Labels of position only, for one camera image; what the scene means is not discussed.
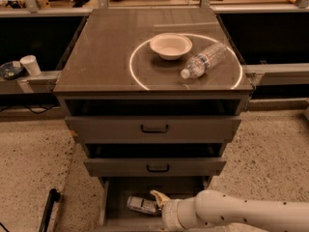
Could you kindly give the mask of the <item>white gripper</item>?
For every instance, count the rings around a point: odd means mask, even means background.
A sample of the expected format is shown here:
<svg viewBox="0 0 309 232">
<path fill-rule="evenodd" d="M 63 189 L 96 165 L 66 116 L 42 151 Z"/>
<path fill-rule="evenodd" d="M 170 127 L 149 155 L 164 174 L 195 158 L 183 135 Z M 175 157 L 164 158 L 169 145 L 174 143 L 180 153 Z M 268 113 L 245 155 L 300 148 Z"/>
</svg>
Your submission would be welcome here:
<svg viewBox="0 0 309 232">
<path fill-rule="evenodd" d="M 162 209 L 162 222 L 168 231 L 185 231 L 189 229 L 205 228 L 194 208 L 194 198 L 170 199 L 167 195 L 157 190 L 151 190 L 156 204 Z"/>
</svg>

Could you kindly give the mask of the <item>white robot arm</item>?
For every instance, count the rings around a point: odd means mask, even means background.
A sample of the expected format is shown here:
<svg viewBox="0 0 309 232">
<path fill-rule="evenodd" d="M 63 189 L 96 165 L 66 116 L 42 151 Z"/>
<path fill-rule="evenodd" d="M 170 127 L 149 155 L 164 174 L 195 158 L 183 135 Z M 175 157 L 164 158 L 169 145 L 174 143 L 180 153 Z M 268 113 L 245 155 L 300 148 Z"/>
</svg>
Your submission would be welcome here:
<svg viewBox="0 0 309 232">
<path fill-rule="evenodd" d="M 267 232 L 309 232 L 308 203 L 240 199 L 211 189 L 186 199 L 170 199 L 157 190 L 151 194 L 169 231 L 242 223 Z"/>
</svg>

